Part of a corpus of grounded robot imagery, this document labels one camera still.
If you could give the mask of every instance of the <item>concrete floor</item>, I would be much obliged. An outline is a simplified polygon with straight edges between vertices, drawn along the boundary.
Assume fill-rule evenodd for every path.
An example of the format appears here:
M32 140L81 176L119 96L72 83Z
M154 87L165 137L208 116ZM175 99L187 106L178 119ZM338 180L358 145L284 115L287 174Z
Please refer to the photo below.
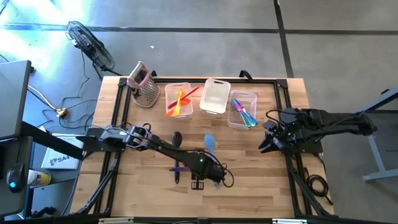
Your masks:
M395 0L280 0L280 4L286 29L398 29ZM11 0L0 16L0 22L34 24L66 25L69 20L105 27L278 28L271 0L59 0L40 4ZM143 60L158 75L235 77L241 69L246 69L254 77L287 76L279 34L96 32L94 35L114 57L115 71L119 73L128 74L138 60ZM83 62L80 51L64 32L0 30L0 37L0 54L9 60L31 60L37 71L29 83L52 102L76 95L85 80ZM294 77L305 79L311 107L331 112L351 112L398 84L397 41L396 35L287 36ZM67 105L98 96L101 82L91 62L85 59L86 75L91 79L83 87L83 98L71 100ZM67 119L73 121L91 114L94 108L95 102L76 107ZM29 94L25 109L29 112L25 112L26 121L32 124L46 121L41 114L45 106ZM52 131L79 133L83 129L54 127ZM373 184L362 181L362 175L377 171L366 138L343 134L327 137L322 143L336 214L396 222L398 179ZM383 150L382 156L386 166L398 168L398 152ZM59 195L67 198L71 187L72 183L66 182L36 190L34 208L53 204L63 210L66 200Z

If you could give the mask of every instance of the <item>clear plastic container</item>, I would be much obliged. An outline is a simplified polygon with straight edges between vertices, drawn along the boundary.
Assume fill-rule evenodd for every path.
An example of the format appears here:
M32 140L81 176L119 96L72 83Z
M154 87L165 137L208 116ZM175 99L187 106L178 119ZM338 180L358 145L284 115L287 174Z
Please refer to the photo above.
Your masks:
M246 109L246 112L253 116L253 118L256 118L257 95L255 93L233 90L231 92L231 99L233 98L235 98L240 104L242 104L244 109ZM249 128L245 125L241 114L231 104L231 99L228 102L228 126L230 128L248 130Z
M200 111L209 116L222 118L226 111L231 84L209 78L200 99Z
M183 95L188 94L191 91L191 84L185 83L171 83L165 86L165 97L166 97L166 112L170 109L168 108L170 104L174 103L177 100L178 92L182 89ZM191 119L193 115L193 106L192 106L192 98L191 95L187 96L186 99L189 99L188 105L180 107L180 114L176 117L169 116L169 119L172 120L186 120Z

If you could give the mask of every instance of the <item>butcher block tabletop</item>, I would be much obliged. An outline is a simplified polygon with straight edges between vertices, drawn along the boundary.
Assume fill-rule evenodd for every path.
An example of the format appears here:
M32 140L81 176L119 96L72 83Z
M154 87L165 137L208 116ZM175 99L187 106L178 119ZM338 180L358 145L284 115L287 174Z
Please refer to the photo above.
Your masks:
M175 83L181 78L173 77ZM104 77L96 105L93 124L106 127L111 124L116 93L120 77ZM301 78L286 79L290 101L294 108L309 108L304 81ZM127 122L132 125L150 123L151 132L171 143L175 131L182 133L181 149L203 149L204 135L215 137L215 156L221 163L227 163L233 173L233 187L216 188L212 181L204 180L204 190L191 190L191 173L181 172L180 182L174 181L169 171L175 161L152 150L134 151L130 148L121 154L116 188L114 192L112 217L216 217L216 218L288 218L294 217L292 198L285 157L280 152L261 154L258 147L264 138L263 122L266 112L277 109L273 85L264 83L232 83L231 90L254 92L257 95L256 119L260 123L250 130L233 129L227 125L227 113L222 118L213 118L200 112L199 103L203 83L191 83L191 88L200 86L193 93L193 117L186 121L172 121L164 118L165 86L158 83L161 92L151 108L141 108L133 97L129 104ZM124 88L118 124L124 107L127 87ZM277 113L270 113L277 118ZM94 152L81 165L80 176L73 196L71 213L81 208L98 186L103 152ZM302 154L303 164L310 174L325 177L320 160L311 154ZM228 174L226 184L231 182ZM106 205L109 184L104 190L101 212ZM300 208L304 211L302 193L297 186ZM333 207L325 198L317 200L333 213Z

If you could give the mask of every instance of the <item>fan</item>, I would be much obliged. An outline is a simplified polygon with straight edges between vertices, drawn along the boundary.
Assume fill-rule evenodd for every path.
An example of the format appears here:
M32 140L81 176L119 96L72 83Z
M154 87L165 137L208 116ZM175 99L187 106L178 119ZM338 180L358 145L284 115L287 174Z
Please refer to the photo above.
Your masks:
M74 46L79 48L91 61L93 61L93 66L95 64L102 71L122 76L113 71L115 62L111 54L105 49L104 44L99 41L82 23L71 21L68 23L67 29L67 34L69 34L68 39L72 40Z

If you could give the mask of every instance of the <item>computer mouse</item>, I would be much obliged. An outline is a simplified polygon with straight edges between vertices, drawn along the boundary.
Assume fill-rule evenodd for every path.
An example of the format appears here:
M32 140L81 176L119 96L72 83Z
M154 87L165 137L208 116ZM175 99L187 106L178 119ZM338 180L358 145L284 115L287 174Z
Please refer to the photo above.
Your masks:
M25 187L25 165L23 163L16 163L7 171L7 185L12 193L21 192Z

